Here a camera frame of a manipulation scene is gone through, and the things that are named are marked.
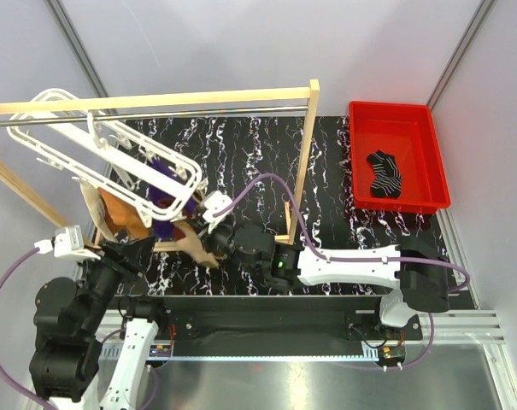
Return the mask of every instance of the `orange cloth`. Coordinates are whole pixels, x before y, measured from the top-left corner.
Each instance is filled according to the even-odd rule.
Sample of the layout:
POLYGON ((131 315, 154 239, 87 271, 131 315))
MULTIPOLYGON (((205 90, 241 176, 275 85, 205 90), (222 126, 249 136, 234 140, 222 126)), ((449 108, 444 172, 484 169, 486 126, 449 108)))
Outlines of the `orange cloth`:
POLYGON ((143 239, 150 235, 150 228, 144 226, 135 207, 110 194, 107 190, 99 188, 98 192, 101 194, 106 208, 107 215, 104 218, 106 224, 109 225, 111 221, 117 226, 109 225, 111 231, 116 232, 116 228, 119 231, 119 227, 124 226, 131 239, 143 239))

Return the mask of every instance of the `marble pattern surface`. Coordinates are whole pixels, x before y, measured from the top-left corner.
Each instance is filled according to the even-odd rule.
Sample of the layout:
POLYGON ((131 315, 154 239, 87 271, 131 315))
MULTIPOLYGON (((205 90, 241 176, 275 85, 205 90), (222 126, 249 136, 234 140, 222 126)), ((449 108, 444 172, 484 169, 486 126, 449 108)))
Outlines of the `marble pattern surface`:
MULTIPOLYGON (((209 190, 223 190, 235 197, 261 173, 276 173, 294 188, 302 117, 150 119, 127 124, 199 163, 209 179, 209 190)), ((355 208, 349 152, 349 119, 318 117, 301 206, 314 244, 329 249, 369 249, 413 235, 446 255, 435 216, 355 208)), ((132 154, 144 160, 136 150, 132 154)), ((145 184, 139 183, 138 189, 145 193, 145 184)), ((237 222, 251 222, 266 231, 285 234, 287 200, 282 188, 267 180, 259 183, 233 212, 237 222)), ((218 269, 208 269, 178 253, 156 254, 145 278, 120 292, 154 296, 276 294, 259 278, 229 261, 221 262, 218 269)), ((323 284, 294 291, 299 295, 384 292, 365 284, 323 284)))

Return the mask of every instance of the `striped sock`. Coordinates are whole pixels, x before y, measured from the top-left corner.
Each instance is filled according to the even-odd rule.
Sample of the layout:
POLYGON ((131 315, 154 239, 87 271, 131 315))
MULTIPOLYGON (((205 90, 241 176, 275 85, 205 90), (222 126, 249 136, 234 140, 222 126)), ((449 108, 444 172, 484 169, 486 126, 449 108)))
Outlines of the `striped sock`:
POLYGON ((367 157, 376 178, 370 191, 377 198, 398 198, 402 192, 402 176, 393 155, 376 151, 367 157))

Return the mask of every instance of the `metal floor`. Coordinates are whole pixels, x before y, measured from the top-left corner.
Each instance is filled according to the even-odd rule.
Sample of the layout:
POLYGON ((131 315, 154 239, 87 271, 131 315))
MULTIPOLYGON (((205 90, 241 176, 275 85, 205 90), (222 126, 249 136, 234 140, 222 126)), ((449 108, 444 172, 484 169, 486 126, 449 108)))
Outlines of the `metal floor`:
MULTIPOLYGON (((102 366, 104 390, 113 364, 102 366)), ((362 363, 171 361, 159 374, 161 388, 147 410, 501 409, 480 347, 437 345, 402 372, 362 363)), ((152 385, 145 373, 138 408, 152 385)))

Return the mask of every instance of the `white hanger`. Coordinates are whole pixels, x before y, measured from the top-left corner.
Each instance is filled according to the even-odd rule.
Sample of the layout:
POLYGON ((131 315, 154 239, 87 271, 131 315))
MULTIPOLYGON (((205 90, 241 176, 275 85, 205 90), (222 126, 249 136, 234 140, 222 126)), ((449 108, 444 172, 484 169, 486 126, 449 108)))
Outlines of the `white hanger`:
MULTIPOLYGON (((48 89, 40 92, 33 98, 33 101, 62 101, 74 99, 78 98, 65 90, 48 89)), ((168 167, 176 167, 177 169, 184 170, 187 179, 184 183, 180 183, 156 171, 150 167, 147 162, 139 162, 132 156, 125 154, 111 145, 106 138, 100 137, 100 129, 97 129, 94 115, 104 114, 102 111, 97 111, 96 113, 80 111, 80 113, 87 117, 88 132, 69 123, 56 123, 47 126, 112 164, 113 169, 120 175, 124 186, 116 184, 114 181, 93 171, 73 158, 51 148, 49 145, 41 143, 36 138, 31 137, 29 132, 23 132, 18 126, 7 127, 8 134, 19 144, 23 144, 27 148, 39 153, 41 155, 41 157, 38 158, 39 161, 57 169, 66 168, 72 171, 78 179, 84 179, 93 186, 103 188, 122 201, 133 205, 146 226, 151 225, 152 219, 172 220, 177 217, 202 181, 202 171, 197 163, 157 141, 146 137, 140 132, 133 130, 118 120, 104 121, 100 124, 100 126, 113 131, 115 138, 117 138, 125 148, 131 148, 131 142, 133 142, 146 152, 147 155, 150 155, 150 157, 156 156, 165 160, 168 167), (154 205, 153 202, 136 195, 132 192, 134 183, 130 174, 134 175, 137 179, 156 186, 158 189, 172 196, 174 198, 173 203, 168 208, 159 208, 154 205)), ((36 112, 16 114, 11 117, 11 120, 27 120, 32 118, 62 118, 62 113, 36 112)))

